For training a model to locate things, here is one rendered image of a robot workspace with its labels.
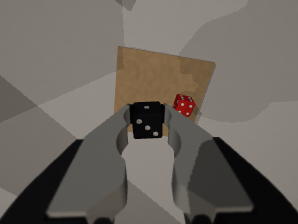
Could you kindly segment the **tan flat mat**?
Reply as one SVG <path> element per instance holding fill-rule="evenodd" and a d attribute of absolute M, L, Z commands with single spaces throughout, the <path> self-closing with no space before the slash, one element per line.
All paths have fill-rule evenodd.
<path fill-rule="evenodd" d="M 118 46 L 114 114 L 134 102 L 166 103 L 190 96 L 195 121 L 215 62 Z"/>

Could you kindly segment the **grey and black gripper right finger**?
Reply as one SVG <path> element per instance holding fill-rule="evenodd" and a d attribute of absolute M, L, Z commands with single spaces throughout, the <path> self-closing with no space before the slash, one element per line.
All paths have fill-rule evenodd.
<path fill-rule="evenodd" d="M 162 123 L 174 150 L 172 194 L 185 224 L 207 215 L 212 224 L 298 224 L 298 211 L 255 167 L 170 105 Z"/>

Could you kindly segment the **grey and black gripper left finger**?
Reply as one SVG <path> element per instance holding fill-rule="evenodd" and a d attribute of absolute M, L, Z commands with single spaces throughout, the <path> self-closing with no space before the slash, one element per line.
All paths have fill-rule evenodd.
<path fill-rule="evenodd" d="M 122 152 L 133 124 L 126 104 L 82 139 L 76 139 L 14 200 L 0 224 L 93 224 L 127 204 Z M 120 155 L 119 155 L 120 154 Z"/>

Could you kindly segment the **red die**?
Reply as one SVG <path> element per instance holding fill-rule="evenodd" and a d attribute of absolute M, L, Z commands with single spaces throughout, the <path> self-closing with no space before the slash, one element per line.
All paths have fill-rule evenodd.
<path fill-rule="evenodd" d="M 195 102 L 190 96 L 177 94 L 172 107 L 184 116 L 190 117 L 194 106 Z"/>

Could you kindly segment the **black die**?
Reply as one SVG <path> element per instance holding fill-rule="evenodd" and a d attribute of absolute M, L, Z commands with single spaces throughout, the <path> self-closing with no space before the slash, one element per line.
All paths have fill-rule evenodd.
<path fill-rule="evenodd" d="M 132 120 L 135 139 L 162 137 L 162 109 L 159 101 L 134 102 Z"/>

